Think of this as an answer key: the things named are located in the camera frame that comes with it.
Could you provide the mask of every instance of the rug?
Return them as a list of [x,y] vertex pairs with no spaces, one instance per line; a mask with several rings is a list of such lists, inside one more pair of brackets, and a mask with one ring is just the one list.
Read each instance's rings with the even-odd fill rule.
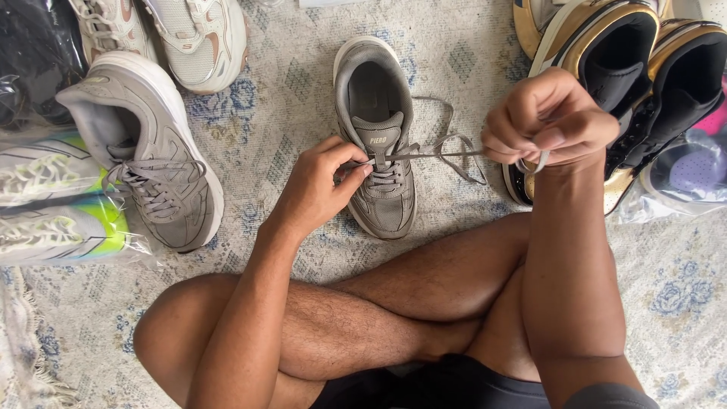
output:
[[[187,255],[161,250],[163,267],[156,271],[141,264],[5,269],[22,273],[45,316],[37,334],[48,373],[77,390],[85,408],[176,408],[135,357],[134,327],[168,286],[245,267],[297,155],[337,132],[332,66],[347,39],[374,35],[390,44],[413,95],[453,103],[451,131],[475,139],[486,112],[529,70],[505,0],[371,0],[323,9],[300,9],[292,0],[274,9],[241,3],[252,29],[245,71],[219,94],[183,93],[198,147],[225,189],[217,236]],[[443,134],[439,105],[414,107],[412,142]],[[458,148],[452,143],[446,150]],[[460,164],[474,174],[471,160]],[[525,210],[509,198],[499,165],[482,165],[487,187],[464,181],[437,159],[413,162],[419,217],[405,239],[373,239],[344,211],[303,242],[292,276],[341,280]],[[665,409],[727,408],[726,216],[624,226],[607,220],[627,313],[627,354]],[[3,408],[14,406],[6,400]]]

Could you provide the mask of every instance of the black shorts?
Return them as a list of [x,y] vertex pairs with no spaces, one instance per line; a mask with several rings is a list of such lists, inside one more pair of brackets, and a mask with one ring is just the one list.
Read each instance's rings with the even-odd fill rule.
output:
[[542,385],[502,376],[466,355],[445,355],[399,378],[366,370],[326,383],[310,409],[545,409]]

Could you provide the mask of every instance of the gray shoelace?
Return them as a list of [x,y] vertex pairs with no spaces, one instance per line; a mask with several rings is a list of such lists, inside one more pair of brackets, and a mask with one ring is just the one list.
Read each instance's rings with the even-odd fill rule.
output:
[[[449,126],[451,124],[452,118],[454,117],[454,106],[450,103],[448,103],[445,100],[442,100],[440,98],[434,98],[434,97],[412,97],[412,99],[415,100],[429,100],[434,101],[438,103],[442,103],[445,105],[445,107],[448,108],[448,117],[445,121],[446,130],[449,131]],[[446,141],[454,138],[459,138],[462,142],[465,143],[465,145],[470,149],[468,152],[456,152],[451,154],[444,154],[442,153],[443,145]],[[446,157],[448,156],[482,156],[481,151],[475,151],[474,145],[472,143],[472,140],[468,137],[459,134],[459,133],[451,133],[448,135],[444,135],[443,137],[438,138],[434,144],[430,146],[420,146],[418,143],[413,143],[405,148],[402,148],[396,152],[394,152],[391,155],[376,155],[373,159],[367,161],[367,162],[348,162],[344,163],[339,167],[339,170],[349,170],[353,169],[354,167],[359,167],[362,164],[370,164],[376,168],[377,163],[383,163],[383,162],[397,162],[397,161],[403,161],[403,160],[412,160],[412,159],[421,159],[421,158],[439,158],[442,162],[446,163],[448,166],[450,166],[455,172],[457,172],[458,175],[462,176],[466,181],[468,182],[474,182],[479,183],[482,186],[487,186],[487,177],[485,176],[485,172],[482,170],[482,167],[480,166],[480,163],[477,159],[474,160],[475,166],[477,167],[477,170],[480,173],[480,176],[482,177],[482,180],[475,179],[471,177],[467,172],[462,169],[459,165],[452,163],[451,161],[447,160]],[[540,172],[543,167],[545,167],[545,163],[547,162],[547,158],[550,155],[550,151],[541,151],[540,152],[540,160],[537,165],[537,167],[534,170],[530,170],[526,165],[525,162],[522,159],[519,159],[515,166],[520,170],[522,173],[525,174],[534,174]],[[392,163],[392,165],[382,171],[377,172],[376,170],[374,172],[371,172],[371,175],[369,175],[369,180],[372,182],[372,185],[369,187],[374,190],[388,190],[391,188],[397,188],[401,185],[402,181],[400,178],[402,178],[401,174],[401,164],[399,163]]]
[[[178,186],[182,183],[170,183],[167,175],[174,171],[185,170],[184,165],[194,164],[201,167],[199,176],[191,178],[189,183],[194,183],[204,177],[207,168],[203,162],[198,160],[187,162],[173,162],[163,159],[149,159],[142,161],[124,161],[113,159],[119,162],[112,167],[106,176],[101,180],[101,188],[106,196],[113,199],[123,199],[133,194],[142,200],[143,208],[147,215],[160,218],[174,215],[179,206],[174,204],[174,200],[167,197],[167,192],[162,185]],[[155,166],[164,166],[161,169],[154,170]],[[107,187],[114,187],[113,191],[108,191]]]

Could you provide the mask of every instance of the hand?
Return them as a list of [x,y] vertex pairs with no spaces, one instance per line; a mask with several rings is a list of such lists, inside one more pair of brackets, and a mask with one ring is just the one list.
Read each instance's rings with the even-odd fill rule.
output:
[[483,152],[497,162],[571,164],[602,154],[619,133],[619,123],[600,109],[568,71],[549,68],[524,79],[487,114]]
[[370,164],[355,167],[348,175],[339,175],[342,181],[336,186],[336,170],[351,160],[366,162],[369,158],[359,147],[336,135],[300,154],[265,224],[302,241],[331,220],[374,169]]

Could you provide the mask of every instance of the gray suede sneaker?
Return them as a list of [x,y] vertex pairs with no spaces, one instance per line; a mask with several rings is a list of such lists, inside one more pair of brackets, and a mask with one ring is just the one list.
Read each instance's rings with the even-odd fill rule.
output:
[[151,233],[179,253],[217,233],[222,186],[197,150],[184,103],[161,67],[133,52],[107,52],[87,77],[56,96],[91,155],[108,170],[111,197],[132,196]]
[[385,161],[409,152],[414,117],[396,53],[376,37],[351,39],[336,55],[334,87],[341,136],[376,159],[348,209],[371,235],[400,239],[417,215],[417,194],[409,160]]

